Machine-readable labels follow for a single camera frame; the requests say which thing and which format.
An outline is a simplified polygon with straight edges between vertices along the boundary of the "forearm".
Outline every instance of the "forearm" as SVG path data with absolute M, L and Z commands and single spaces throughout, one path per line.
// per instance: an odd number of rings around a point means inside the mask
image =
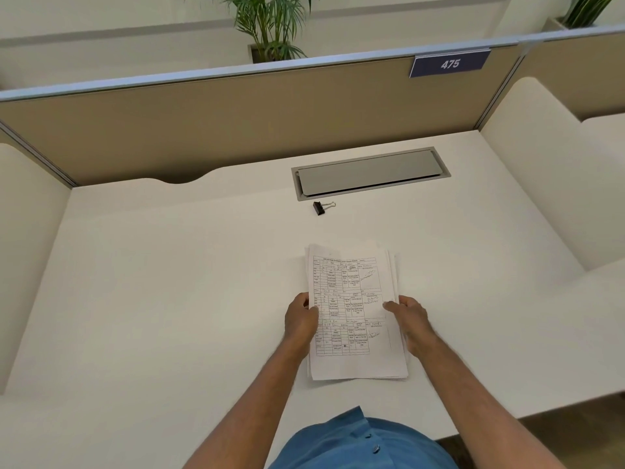
M 184 469 L 262 469 L 300 363 L 283 341 Z
M 434 339 L 420 359 L 479 469 L 564 469 L 442 339 Z

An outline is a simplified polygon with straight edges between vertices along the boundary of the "black binder clip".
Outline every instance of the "black binder clip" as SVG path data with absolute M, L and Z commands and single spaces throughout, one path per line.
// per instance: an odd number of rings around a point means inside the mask
M 329 204 L 312 203 L 312 206 L 314 207 L 314 211 L 317 213 L 317 215 L 320 216 L 321 214 L 326 213 L 326 209 L 329 209 L 331 207 L 336 207 L 336 203 L 335 202 L 331 202 Z

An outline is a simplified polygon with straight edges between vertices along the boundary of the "blue shirt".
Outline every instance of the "blue shirt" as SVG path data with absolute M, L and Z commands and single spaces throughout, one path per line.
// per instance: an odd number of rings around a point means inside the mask
M 457 469 L 435 441 L 408 426 L 365 418 L 360 406 L 298 431 L 270 469 Z

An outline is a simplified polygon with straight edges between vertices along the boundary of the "printed form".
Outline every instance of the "printed form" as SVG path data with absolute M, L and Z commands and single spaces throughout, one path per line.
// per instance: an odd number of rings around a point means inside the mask
M 319 308 L 312 378 L 407 378 L 399 325 L 382 307 L 397 299 L 395 257 L 373 243 L 349 251 L 311 244 L 306 252 L 309 305 Z

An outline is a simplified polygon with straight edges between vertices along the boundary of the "number sign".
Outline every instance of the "number sign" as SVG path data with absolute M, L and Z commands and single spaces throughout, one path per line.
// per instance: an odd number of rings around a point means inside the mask
M 480 70 L 491 53 L 490 49 L 453 52 L 451 54 L 436 54 L 417 56 L 412 63 L 410 77 L 435 76 L 437 74 L 451 74 L 452 72 L 466 72 Z

